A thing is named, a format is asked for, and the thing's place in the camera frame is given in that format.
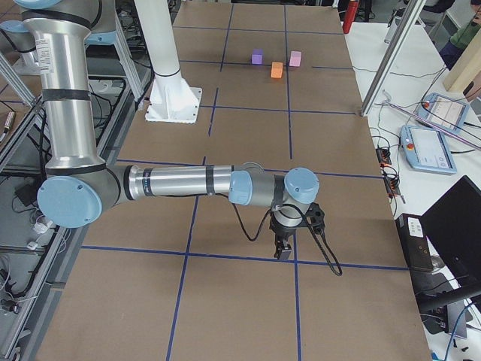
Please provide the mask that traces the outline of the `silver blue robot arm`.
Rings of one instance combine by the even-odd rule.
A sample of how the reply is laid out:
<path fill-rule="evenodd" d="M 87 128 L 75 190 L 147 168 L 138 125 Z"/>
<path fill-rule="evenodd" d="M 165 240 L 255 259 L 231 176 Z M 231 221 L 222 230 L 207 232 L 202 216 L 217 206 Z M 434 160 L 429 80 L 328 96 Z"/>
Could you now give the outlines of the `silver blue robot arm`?
<path fill-rule="evenodd" d="M 268 174 L 254 163 L 173 168 L 109 166 L 98 155 L 85 44 L 102 23 L 102 2 L 21 1 L 23 23 L 35 39 L 42 102 L 52 146 L 46 180 L 38 190 L 42 213 L 55 224 L 79 228 L 108 209 L 143 197 L 223 196 L 234 207 L 266 208 L 277 259 L 288 259 L 289 238 L 310 231 L 326 245 L 324 214 L 316 203 L 319 180 L 309 169 Z"/>

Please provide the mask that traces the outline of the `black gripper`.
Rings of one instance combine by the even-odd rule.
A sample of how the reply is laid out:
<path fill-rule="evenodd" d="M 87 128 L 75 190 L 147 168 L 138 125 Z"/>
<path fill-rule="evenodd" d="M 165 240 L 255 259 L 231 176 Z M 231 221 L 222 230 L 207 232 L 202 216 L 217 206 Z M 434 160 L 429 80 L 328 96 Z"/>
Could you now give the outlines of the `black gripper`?
<path fill-rule="evenodd" d="M 305 227 L 302 217 L 283 219 L 280 211 L 271 214 L 269 229 L 274 232 L 274 245 L 276 246 L 274 257 L 276 259 L 289 259 L 292 252 L 289 238 L 295 234 L 296 229 L 302 227 Z"/>

